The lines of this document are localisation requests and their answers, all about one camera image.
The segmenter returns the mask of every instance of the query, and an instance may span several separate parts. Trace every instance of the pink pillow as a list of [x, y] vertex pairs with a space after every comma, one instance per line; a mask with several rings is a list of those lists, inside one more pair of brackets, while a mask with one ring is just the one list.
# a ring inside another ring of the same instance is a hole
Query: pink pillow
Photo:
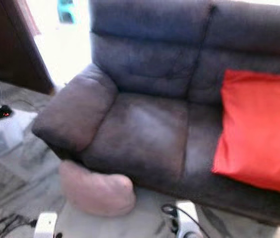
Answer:
[[135, 206], [132, 181], [124, 175], [93, 173], [71, 161], [59, 167], [64, 195], [78, 209], [99, 216], [120, 216]]

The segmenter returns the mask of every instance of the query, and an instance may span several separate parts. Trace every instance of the sofa seat cushion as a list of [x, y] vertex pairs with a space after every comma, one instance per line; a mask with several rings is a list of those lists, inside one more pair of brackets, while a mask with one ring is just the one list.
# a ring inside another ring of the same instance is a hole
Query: sofa seat cushion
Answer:
[[220, 107], [189, 105], [185, 169], [176, 194], [202, 205], [280, 224], [280, 193], [211, 172], [221, 132]]
[[121, 93], [78, 160], [142, 185], [169, 185], [181, 176], [187, 119], [185, 101]]

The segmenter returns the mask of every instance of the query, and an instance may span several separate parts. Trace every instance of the cushion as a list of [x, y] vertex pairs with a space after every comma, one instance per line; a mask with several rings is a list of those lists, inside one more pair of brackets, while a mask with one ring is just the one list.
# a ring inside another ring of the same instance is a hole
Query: cushion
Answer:
[[141, 185], [169, 185], [181, 175], [186, 135], [185, 101], [121, 93], [79, 159], [88, 168], [126, 174]]
[[280, 191], [280, 75], [227, 70], [213, 172]]
[[100, 216], [120, 216], [135, 206], [132, 181], [123, 175], [103, 175], [71, 162], [59, 167], [64, 194], [78, 209]]
[[222, 132], [222, 108], [198, 104], [188, 108], [184, 172], [178, 185], [167, 191], [201, 205], [280, 224], [280, 193], [211, 172]]

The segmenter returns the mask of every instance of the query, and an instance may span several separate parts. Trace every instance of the gray sofa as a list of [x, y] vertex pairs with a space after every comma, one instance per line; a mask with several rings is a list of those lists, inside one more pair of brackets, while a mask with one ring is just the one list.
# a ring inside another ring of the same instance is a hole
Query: gray sofa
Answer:
[[33, 132], [82, 166], [280, 225], [280, 193], [211, 173], [224, 71], [280, 73], [280, 6], [91, 0], [90, 10], [93, 63]]

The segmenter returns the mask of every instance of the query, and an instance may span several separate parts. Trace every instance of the pillow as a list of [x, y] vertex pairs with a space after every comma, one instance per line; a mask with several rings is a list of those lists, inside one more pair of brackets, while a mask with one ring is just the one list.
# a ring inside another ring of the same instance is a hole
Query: pillow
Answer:
[[280, 191], [280, 75], [227, 70], [213, 173]]
[[124, 175], [92, 173], [71, 161], [59, 167], [67, 200], [81, 211], [98, 216], [121, 216], [135, 206], [132, 181]]

